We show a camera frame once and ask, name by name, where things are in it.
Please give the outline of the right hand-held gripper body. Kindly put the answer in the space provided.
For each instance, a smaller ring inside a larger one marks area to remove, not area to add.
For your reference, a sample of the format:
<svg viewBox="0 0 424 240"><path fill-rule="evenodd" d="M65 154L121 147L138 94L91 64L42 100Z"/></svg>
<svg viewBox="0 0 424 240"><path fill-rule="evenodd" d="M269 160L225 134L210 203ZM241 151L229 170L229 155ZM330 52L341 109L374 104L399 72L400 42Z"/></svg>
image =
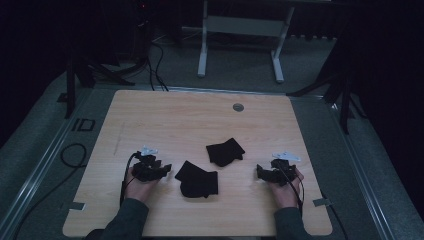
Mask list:
<svg viewBox="0 0 424 240"><path fill-rule="evenodd" d="M297 160L297 157L288 152L273 153L272 156L274 159L271 161L272 170L269 173L269 182L284 186L298 177L296 166L289 163L290 160Z"/></svg>

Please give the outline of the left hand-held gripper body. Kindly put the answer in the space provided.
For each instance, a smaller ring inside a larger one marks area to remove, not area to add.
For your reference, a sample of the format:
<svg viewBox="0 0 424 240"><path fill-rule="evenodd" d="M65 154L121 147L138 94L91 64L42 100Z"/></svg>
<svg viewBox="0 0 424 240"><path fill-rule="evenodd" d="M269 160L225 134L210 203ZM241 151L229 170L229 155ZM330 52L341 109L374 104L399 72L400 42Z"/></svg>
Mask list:
<svg viewBox="0 0 424 240"><path fill-rule="evenodd" d="M162 161L156 158L157 149L151 149L146 145L136 153L138 163L133 165L132 175L141 182L153 181L155 173L161 173Z"/></svg>

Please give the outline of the black sock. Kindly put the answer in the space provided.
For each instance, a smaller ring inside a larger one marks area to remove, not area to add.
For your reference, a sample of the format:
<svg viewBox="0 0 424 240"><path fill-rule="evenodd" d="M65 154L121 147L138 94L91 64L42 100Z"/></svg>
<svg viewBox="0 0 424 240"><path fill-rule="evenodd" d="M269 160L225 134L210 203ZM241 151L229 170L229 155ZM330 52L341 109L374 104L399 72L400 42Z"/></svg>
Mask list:
<svg viewBox="0 0 424 240"><path fill-rule="evenodd" d="M185 161L175 178L180 181L180 190L187 198L208 198L218 194L218 173L207 172Z"/></svg>
<svg viewBox="0 0 424 240"><path fill-rule="evenodd" d="M224 143L208 145L206 150L211 163L225 167L234 160L242 160L245 150L234 139L230 138Z"/></svg>

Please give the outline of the person's left hand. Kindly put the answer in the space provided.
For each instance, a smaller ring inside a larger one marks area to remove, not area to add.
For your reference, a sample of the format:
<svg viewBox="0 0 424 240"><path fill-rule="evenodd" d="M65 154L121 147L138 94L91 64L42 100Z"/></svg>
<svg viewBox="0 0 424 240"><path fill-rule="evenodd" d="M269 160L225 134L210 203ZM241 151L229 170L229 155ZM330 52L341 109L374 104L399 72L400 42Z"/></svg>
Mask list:
<svg viewBox="0 0 424 240"><path fill-rule="evenodd" d="M141 182L132 175L132 171L132 167L130 167L127 171L127 177L124 185L124 198L131 198L139 202L146 203L151 192L158 184L158 180Z"/></svg>

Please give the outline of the person's right hand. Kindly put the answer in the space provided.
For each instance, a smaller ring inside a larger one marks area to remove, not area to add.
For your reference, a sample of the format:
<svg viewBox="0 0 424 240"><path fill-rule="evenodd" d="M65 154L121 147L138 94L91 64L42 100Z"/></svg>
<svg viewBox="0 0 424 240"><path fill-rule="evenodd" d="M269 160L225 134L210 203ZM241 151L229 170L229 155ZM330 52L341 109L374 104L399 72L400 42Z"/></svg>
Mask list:
<svg viewBox="0 0 424 240"><path fill-rule="evenodd" d="M300 183L304 179L304 176L299 170L296 170L296 173L298 174L298 177L290 184L286 184L284 186L280 186L277 183L268 184L279 209L299 207Z"/></svg>

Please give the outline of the black metal stand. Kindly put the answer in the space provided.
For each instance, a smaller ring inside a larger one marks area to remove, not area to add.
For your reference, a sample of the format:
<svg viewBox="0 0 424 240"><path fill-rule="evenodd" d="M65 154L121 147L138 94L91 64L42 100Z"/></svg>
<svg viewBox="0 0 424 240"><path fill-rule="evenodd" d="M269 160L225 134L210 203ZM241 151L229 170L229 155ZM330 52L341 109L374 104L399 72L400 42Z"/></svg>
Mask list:
<svg viewBox="0 0 424 240"><path fill-rule="evenodd" d="M134 83L123 78L124 75L135 72L143 66L138 62L135 65L117 71L112 71L85 55L71 55L66 64L66 92L61 93L58 101L66 104L65 118L69 119L76 108L75 78L78 78L83 87L93 88L96 81L93 73L98 72L119 85L134 86Z"/></svg>
<svg viewBox="0 0 424 240"><path fill-rule="evenodd" d="M300 90L287 93L287 96L300 97L328 84L329 87L323 99L329 104L335 104L338 99L341 99L339 124L343 132L348 134L350 105L353 105L358 114L365 118L365 115L351 97L354 80L353 61L352 45L338 39L319 71L316 80Z"/></svg>

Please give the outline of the white metal table frame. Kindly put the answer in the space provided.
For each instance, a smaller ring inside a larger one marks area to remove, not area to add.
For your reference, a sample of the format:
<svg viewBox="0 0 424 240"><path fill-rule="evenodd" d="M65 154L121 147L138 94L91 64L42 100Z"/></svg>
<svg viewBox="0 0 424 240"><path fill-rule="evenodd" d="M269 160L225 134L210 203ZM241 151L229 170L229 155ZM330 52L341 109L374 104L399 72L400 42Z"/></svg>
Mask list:
<svg viewBox="0 0 424 240"><path fill-rule="evenodd" d="M270 57L275 80L277 83L282 83L285 78L281 66L280 55L285 39L287 37L295 8L288 8L284 20L263 20L210 15L208 13L208 4L208 0L203 0L202 41L197 76L202 78L206 75L208 57L207 39L209 33L253 35L275 37L278 39L277 47L270 52Z"/></svg>

